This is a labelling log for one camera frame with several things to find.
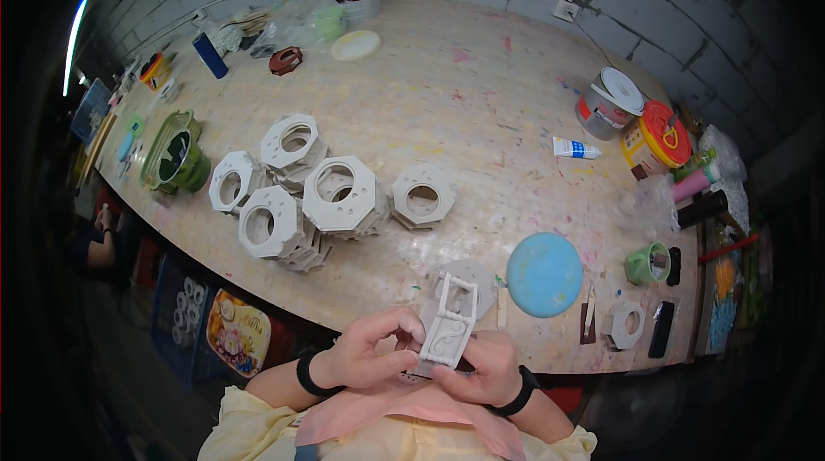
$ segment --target white round lid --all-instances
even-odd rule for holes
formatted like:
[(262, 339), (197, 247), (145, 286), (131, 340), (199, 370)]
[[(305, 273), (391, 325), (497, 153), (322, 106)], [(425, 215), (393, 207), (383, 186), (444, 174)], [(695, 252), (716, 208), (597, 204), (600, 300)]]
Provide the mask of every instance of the white round lid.
[(645, 99), (638, 87), (623, 72), (613, 67), (602, 69), (602, 84), (622, 108), (629, 112), (640, 112), (645, 107)]
[(353, 31), (333, 44), (335, 60), (352, 62), (367, 58), (381, 48), (381, 36), (374, 31)]

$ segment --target red stick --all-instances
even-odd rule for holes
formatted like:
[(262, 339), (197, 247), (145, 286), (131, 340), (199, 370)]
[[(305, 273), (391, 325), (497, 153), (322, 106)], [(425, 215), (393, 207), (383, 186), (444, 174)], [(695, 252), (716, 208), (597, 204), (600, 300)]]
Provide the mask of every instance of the red stick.
[(750, 236), (749, 238), (745, 238), (745, 239), (743, 239), (739, 242), (735, 242), (734, 244), (730, 245), (729, 247), (724, 247), (721, 250), (711, 251), (710, 253), (707, 253), (707, 254), (699, 257), (699, 260), (697, 260), (697, 264), (704, 264), (708, 260), (714, 260), (718, 256), (722, 256), (722, 255), (724, 255), (724, 254), (726, 254), (730, 251), (738, 250), (741, 247), (746, 247), (747, 245), (751, 244), (752, 242), (754, 242), (758, 238), (759, 238), (759, 234), (755, 233), (752, 236)]

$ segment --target blue plastic crate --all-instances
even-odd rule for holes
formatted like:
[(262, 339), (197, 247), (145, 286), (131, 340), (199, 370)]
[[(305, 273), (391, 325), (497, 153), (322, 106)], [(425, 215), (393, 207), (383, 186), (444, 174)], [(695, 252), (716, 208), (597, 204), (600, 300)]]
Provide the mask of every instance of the blue plastic crate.
[(111, 91), (103, 85), (100, 78), (95, 78), (92, 86), (89, 87), (89, 90), (86, 91), (86, 94), (84, 94), (80, 100), (80, 105), (77, 106), (77, 110), (74, 112), (72, 125), (69, 126), (69, 129), (86, 144), (89, 144), (93, 137), (92, 112), (101, 116), (102, 122), (103, 118), (109, 113), (110, 97)]
[(206, 295), (201, 303), (201, 322), (196, 328), (195, 340), (184, 348), (171, 339), (171, 328), (175, 324), (177, 293), (183, 291), (186, 277), (187, 274), (177, 267), (169, 256), (163, 258), (152, 309), (152, 343), (183, 384), (192, 388), (205, 380), (223, 377), (228, 374), (229, 367), (212, 352), (206, 341), (206, 321), (212, 308), (212, 300), (218, 292), (209, 285), (198, 282), (206, 289)]

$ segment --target tube of paste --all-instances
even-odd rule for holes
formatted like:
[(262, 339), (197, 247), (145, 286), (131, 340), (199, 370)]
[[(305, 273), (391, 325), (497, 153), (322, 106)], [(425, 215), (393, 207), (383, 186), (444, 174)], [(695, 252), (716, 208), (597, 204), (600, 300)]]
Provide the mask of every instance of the tube of paste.
[(590, 144), (553, 137), (553, 155), (556, 157), (597, 158), (602, 152)]

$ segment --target fluorescent light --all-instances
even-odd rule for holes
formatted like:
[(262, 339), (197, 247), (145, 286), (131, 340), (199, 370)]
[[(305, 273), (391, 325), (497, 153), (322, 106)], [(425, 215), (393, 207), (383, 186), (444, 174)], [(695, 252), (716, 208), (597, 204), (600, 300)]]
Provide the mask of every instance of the fluorescent light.
[(68, 75), (72, 71), (72, 57), (74, 56), (74, 42), (77, 40), (77, 31), (80, 29), (80, 20), (83, 18), (83, 9), (86, 8), (86, 2), (82, 0), (80, 6), (77, 8), (77, 13), (74, 15), (74, 22), (72, 23), (72, 33), (68, 35), (68, 49), (66, 50), (66, 72), (63, 75), (63, 95), (68, 94)]

